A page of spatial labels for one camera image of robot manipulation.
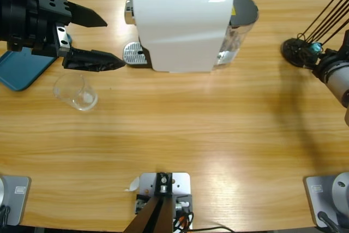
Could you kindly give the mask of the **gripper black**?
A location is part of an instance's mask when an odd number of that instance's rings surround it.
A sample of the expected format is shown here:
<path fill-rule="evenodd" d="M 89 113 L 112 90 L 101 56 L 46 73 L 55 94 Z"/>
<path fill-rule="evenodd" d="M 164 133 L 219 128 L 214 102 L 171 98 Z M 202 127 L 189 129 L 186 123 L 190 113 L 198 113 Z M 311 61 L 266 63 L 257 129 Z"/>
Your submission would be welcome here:
<path fill-rule="evenodd" d="M 318 56 L 322 56 L 317 65 Z M 312 73 L 323 83 L 327 83 L 332 68 L 339 66 L 344 67 L 348 63 L 348 30 L 345 32 L 342 46 L 338 51 L 325 49 L 324 53 L 319 52 L 302 52 L 302 68 L 313 69 Z"/>
<path fill-rule="evenodd" d="M 106 27 L 94 10 L 68 0 L 1 0 L 1 41 L 9 51 L 27 47 L 33 55 L 64 57 L 64 69 L 109 71 L 126 63 L 112 53 L 71 48 L 65 27 Z"/>

